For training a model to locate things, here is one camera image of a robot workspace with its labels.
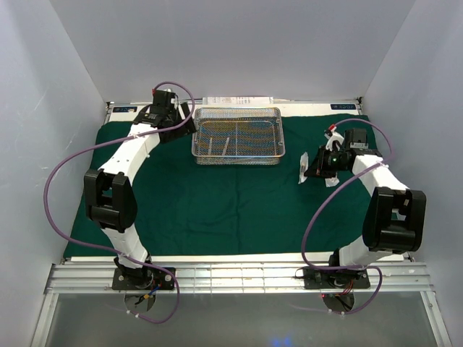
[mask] green cloth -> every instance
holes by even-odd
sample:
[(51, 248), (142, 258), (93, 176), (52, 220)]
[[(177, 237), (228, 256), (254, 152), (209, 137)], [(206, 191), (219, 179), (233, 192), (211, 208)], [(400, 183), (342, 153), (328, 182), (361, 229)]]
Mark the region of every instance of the green cloth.
[[(334, 188), (323, 179), (298, 184), (300, 156), (310, 160), (326, 143), (324, 130), (349, 115), (285, 117), (286, 155), (276, 166), (200, 166), (191, 154), (191, 137), (159, 145), (135, 178), (138, 203), (135, 221), (145, 248), (152, 255), (218, 255), (300, 252), (302, 235), (320, 204)], [(127, 136), (129, 122), (101, 127), (96, 143)], [(341, 126), (368, 130), (360, 122)], [(98, 149), (91, 168), (99, 168), (118, 145)], [(341, 182), (352, 174), (340, 172)], [(317, 219), (307, 251), (333, 251), (362, 233), (370, 197), (360, 181), (350, 184)], [(111, 246), (106, 235), (85, 217), (80, 203), (72, 237)], [(100, 256), (108, 252), (69, 243), (65, 257)]]

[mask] wire basket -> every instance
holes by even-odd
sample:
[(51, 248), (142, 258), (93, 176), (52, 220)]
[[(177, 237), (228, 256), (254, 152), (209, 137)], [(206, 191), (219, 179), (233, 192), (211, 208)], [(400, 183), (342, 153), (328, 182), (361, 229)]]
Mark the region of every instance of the wire basket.
[(200, 108), (192, 154), (201, 165), (275, 165), (285, 153), (277, 108)]

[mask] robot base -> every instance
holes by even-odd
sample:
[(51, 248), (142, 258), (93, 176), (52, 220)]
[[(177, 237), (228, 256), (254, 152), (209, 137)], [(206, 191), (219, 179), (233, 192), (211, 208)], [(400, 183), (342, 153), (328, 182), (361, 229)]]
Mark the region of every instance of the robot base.
[[(175, 274), (174, 267), (166, 267), (166, 270)], [(174, 279), (165, 274), (163, 271), (149, 269), (153, 274), (153, 280), (156, 286), (159, 286), (159, 291), (171, 291), (175, 288)], [(122, 275), (122, 271), (117, 268), (114, 271), (113, 284), (111, 288), (115, 291), (149, 291), (150, 288), (138, 288), (134, 286), (127, 278)]]
[(309, 267), (302, 269), (305, 289), (344, 289), (353, 281), (353, 289), (367, 289), (370, 280), (366, 270), (320, 271)]

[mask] white wall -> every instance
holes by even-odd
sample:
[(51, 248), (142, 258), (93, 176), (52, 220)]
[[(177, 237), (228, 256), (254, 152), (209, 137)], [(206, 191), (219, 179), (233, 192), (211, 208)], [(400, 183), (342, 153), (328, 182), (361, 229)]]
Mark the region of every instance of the white wall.
[[(95, 142), (105, 105), (48, 0), (0, 1), (0, 42), (0, 345), (29, 346), (64, 250), (43, 212), (43, 184), (65, 155)], [(68, 233), (89, 160), (74, 160), (52, 184)]]
[(463, 3), (418, 0), (365, 96), (390, 134), (394, 173), (428, 196), (425, 260), (450, 337), (463, 346)]
[(365, 94), (415, 0), (51, 0), (106, 101)]

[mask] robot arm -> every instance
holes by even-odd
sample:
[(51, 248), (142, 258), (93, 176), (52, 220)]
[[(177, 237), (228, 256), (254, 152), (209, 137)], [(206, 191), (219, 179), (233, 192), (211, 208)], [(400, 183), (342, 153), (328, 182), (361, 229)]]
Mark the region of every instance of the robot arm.
[[(358, 174), (382, 160), (377, 155), (358, 155), (352, 173)], [(371, 201), (362, 236), (339, 250), (339, 264), (367, 266), (391, 254), (418, 250), (425, 218), (425, 194), (410, 190), (387, 166), (367, 172), (360, 180)]]
[(98, 170), (90, 169), (84, 177), (85, 212), (89, 219), (109, 237), (113, 247), (123, 255), (114, 261), (124, 278), (138, 288), (153, 282), (153, 271), (128, 260), (150, 262), (150, 255), (142, 245), (135, 228), (137, 202), (132, 190), (135, 175), (150, 151), (160, 143), (170, 142), (195, 132), (190, 119), (183, 127), (159, 134), (138, 137), (153, 129), (165, 129), (179, 124), (190, 108), (187, 103), (175, 107), (176, 94), (170, 90), (153, 91), (153, 103), (142, 108), (133, 121), (127, 140)]
[[(331, 128), (326, 132), (328, 143), (304, 175), (324, 179), (336, 178), (337, 171), (359, 174), (383, 161), (379, 151), (368, 148), (364, 129), (350, 129), (344, 137)], [(362, 235), (351, 244), (334, 252), (331, 266), (367, 266), (390, 254), (418, 250), (421, 245), (426, 196), (410, 190), (382, 165), (360, 177), (371, 196)]]

